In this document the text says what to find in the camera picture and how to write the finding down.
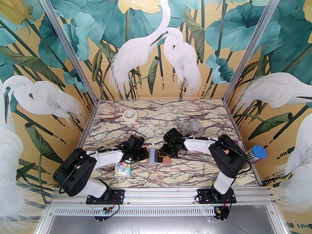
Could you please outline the pink card holder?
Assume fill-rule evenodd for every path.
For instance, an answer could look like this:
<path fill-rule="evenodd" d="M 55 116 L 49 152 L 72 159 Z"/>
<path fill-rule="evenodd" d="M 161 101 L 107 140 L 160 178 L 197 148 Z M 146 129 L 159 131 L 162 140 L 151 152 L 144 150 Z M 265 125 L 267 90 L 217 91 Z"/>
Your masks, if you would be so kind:
<path fill-rule="evenodd" d="M 159 162 L 158 156 L 159 156 L 159 150 L 155 148 L 148 148 L 149 151 L 149 158 L 146 160 L 147 165 L 170 165 L 172 164 L 172 161 L 170 158 L 168 158 L 168 162 Z"/>

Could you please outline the clear plastic card box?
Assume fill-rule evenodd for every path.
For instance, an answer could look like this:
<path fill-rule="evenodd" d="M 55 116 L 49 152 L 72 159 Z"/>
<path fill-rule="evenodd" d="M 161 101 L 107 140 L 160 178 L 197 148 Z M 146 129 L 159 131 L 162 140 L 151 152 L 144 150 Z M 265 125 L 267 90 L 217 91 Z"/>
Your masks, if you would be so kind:
<path fill-rule="evenodd" d="M 195 135 L 199 131 L 197 121 L 189 121 L 183 125 L 183 128 L 187 135 Z"/>

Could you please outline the cartoon print tissue pack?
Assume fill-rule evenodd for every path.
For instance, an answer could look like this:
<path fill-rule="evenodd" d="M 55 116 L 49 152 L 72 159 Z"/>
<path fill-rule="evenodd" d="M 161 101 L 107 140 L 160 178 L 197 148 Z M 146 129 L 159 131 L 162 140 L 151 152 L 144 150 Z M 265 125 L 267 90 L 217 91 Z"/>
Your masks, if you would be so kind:
<path fill-rule="evenodd" d="M 114 177 L 130 177 L 132 165 L 120 162 L 115 165 Z"/>

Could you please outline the cream masking tape roll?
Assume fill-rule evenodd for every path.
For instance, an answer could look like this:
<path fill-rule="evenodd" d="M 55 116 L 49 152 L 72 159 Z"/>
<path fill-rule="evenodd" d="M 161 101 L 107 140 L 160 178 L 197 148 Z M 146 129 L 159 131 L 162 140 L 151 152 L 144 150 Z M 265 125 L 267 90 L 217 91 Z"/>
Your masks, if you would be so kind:
<path fill-rule="evenodd" d="M 127 109 L 123 112 L 122 118 L 126 124 L 132 124 L 137 120 L 137 111 L 134 109 Z"/>

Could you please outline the vented aluminium strip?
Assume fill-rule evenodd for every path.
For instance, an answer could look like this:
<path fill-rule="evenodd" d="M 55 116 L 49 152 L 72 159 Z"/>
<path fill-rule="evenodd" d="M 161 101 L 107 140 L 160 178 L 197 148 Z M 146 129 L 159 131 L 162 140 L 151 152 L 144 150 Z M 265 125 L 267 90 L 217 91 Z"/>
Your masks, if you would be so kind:
<path fill-rule="evenodd" d="M 103 208 L 109 206 L 56 206 L 51 216 L 99 216 Z M 115 216 L 215 216 L 212 206 L 120 206 L 120 211 Z"/>

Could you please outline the grey sheet metal panel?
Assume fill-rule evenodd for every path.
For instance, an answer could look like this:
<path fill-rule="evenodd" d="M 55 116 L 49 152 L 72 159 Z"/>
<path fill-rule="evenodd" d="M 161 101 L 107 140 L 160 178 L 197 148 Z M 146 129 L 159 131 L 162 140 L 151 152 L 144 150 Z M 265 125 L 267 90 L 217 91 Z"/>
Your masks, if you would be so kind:
<path fill-rule="evenodd" d="M 40 234 L 288 234 L 271 223 L 226 220 L 209 223 L 205 217 L 94 217 L 55 216 Z"/>

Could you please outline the blue lidded clear tube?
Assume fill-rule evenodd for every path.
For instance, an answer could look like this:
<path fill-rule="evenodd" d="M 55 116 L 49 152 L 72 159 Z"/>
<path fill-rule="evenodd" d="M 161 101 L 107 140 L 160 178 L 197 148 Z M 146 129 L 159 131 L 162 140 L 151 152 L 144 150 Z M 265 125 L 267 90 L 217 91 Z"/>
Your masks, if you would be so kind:
<path fill-rule="evenodd" d="M 253 146 L 246 152 L 248 161 L 252 164 L 264 159 L 267 157 L 267 151 L 259 145 Z"/>

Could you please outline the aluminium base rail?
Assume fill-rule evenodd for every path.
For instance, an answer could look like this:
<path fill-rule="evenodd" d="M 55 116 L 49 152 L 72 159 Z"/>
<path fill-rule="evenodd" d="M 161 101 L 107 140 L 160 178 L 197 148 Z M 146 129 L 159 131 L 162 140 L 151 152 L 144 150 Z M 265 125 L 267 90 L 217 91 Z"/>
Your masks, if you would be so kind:
<path fill-rule="evenodd" d="M 129 187 L 124 188 L 123 206 L 189 206 L 192 205 L 199 191 L 207 191 L 207 188 L 204 186 Z M 237 200 L 236 205 L 277 204 L 276 198 L 268 186 L 233 186 L 233 192 Z M 86 200 L 86 194 L 70 197 L 54 191 L 48 199 L 48 206 L 53 204 L 57 206 L 79 206 L 85 205 Z"/>

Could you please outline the short aluminium table edge rail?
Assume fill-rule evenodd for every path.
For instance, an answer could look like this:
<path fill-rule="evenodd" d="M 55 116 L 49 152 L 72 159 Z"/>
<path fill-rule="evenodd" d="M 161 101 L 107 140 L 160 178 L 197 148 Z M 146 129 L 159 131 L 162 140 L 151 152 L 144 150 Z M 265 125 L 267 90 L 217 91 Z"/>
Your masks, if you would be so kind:
<path fill-rule="evenodd" d="M 126 102 L 126 101 L 165 101 L 165 100 L 170 100 L 170 101 L 191 101 L 191 100 L 200 100 L 200 101 L 205 101 L 205 100 L 221 100 L 223 102 L 223 98 L 140 98 L 140 99 L 98 99 L 98 103 L 103 103 L 103 102 Z"/>

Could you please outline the aluminium frame post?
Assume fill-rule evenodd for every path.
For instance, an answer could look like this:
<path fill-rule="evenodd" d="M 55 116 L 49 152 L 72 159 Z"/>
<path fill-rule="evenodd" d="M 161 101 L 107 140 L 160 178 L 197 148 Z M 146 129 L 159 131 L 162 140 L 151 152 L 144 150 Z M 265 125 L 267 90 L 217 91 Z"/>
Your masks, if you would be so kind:
<path fill-rule="evenodd" d="M 50 2 L 50 0 L 39 0 L 41 6 L 43 7 L 48 19 L 50 20 L 56 34 L 58 35 L 58 38 L 60 42 L 62 43 L 70 61 L 73 64 L 73 67 L 76 69 L 79 77 L 81 78 L 83 84 L 85 85 L 87 92 L 90 95 L 90 98 L 94 104 L 97 104 L 98 102 L 98 97 L 89 81 L 87 78 L 87 75 L 85 74 L 85 71 L 69 41 L 69 38 L 67 37 L 63 26 L 61 25 L 61 22 L 59 18 L 57 17 L 57 14 Z"/>
<path fill-rule="evenodd" d="M 241 74 L 243 73 L 243 69 L 245 68 L 247 62 L 249 61 L 249 59 L 251 58 L 252 54 L 254 53 L 258 43 L 261 40 L 261 37 L 265 31 L 265 29 L 267 28 L 273 14 L 274 11 L 276 10 L 278 4 L 279 4 L 280 0 L 268 0 L 268 3 L 266 5 L 266 7 L 264 8 L 264 11 L 255 27 L 255 30 L 246 46 L 246 49 L 237 65 L 236 71 L 233 75 L 233 77 L 230 80 L 230 83 L 228 84 L 223 97 L 222 97 L 222 101 L 223 104 L 226 105 L 231 93 L 234 90 L 235 85 L 238 83 L 238 80 L 241 76 Z"/>

